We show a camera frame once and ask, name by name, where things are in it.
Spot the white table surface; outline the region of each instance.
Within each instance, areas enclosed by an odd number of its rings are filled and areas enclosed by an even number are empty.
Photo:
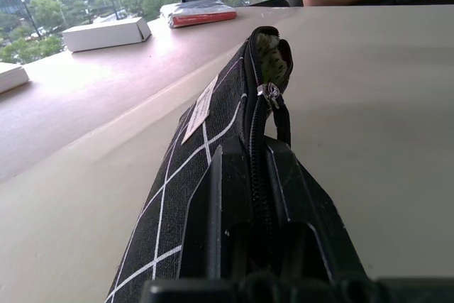
[[[0,302],[104,301],[179,115],[261,25],[292,47],[293,149],[368,274],[453,276],[453,15],[242,9],[27,66],[0,96]]]

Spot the white tag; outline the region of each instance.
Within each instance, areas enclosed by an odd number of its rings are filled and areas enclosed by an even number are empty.
[[[204,92],[202,92],[197,99],[197,103],[194,111],[192,112],[189,124],[187,125],[186,134],[184,135],[182,144],[191,137],[191,135],[203,124],[203,122],[205,122],[206,118],[209,116],[211,95],[213,94],[214,87],[218,81],[218,76],[219,75],[214,77],[211,83],[208,84]]]

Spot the white box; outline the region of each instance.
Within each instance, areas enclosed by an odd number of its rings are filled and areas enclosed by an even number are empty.
[[[141,43],[150,35],[150,28],[141,17],[75,26],[63,31],[66,46],[72,52]]]
[[[0,62],[0,93],[27,83],[27,72],[22,65]]]

